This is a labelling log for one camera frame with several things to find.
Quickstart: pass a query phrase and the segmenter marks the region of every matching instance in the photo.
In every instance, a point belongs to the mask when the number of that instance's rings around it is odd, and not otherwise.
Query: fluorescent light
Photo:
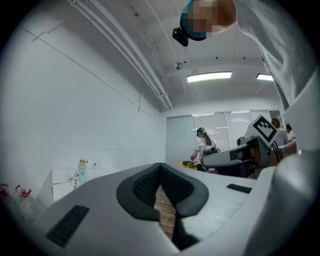
[[[205,74],[195,74],[195,75],[188,75],[188,83],[197,82],[197,81],[204,81],[204,80],[212,80],[212,79],[223,79],[223,78],[230,78],[231,72],[214,72],[214,73],[205,73]]]
[[[273,81],[274,79],[272,78],[271,75],[268,74],[258,74],[258,76],[256,77],[256,79],[258,80],[268,80],[268,81]]]
[[[231,114],[241,114],[241,113],[249,113],[250,110],[244,109],[239,111],[232,111]]]
[[[192,114],[193,117],[205,117],[205,116],[212,116],[214,115],[215,113],[212,112],[212,113],[199,113],[199,114]]]

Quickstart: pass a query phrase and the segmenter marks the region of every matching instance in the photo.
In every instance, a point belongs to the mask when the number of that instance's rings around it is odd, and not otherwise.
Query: black camera
[[[173,30],[172,37],[184,47],[187,47],[189,45],[189,38],[183,34],[180,27]]]

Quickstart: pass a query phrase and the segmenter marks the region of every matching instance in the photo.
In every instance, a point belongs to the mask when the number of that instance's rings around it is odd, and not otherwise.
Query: ceiling
[[[261,86],[274,91],[272,81],[257,80],[267,74],[258,45],[238,25],[204,41],[183,47],[172,38],[179,27],[187,0],[101,0],[142,51],[169,93],[173,106],[212,100],[262,97]],[[183,64],[181,70],[175,63]],[[188,83],[194,72],[231,71],[230,79]]]

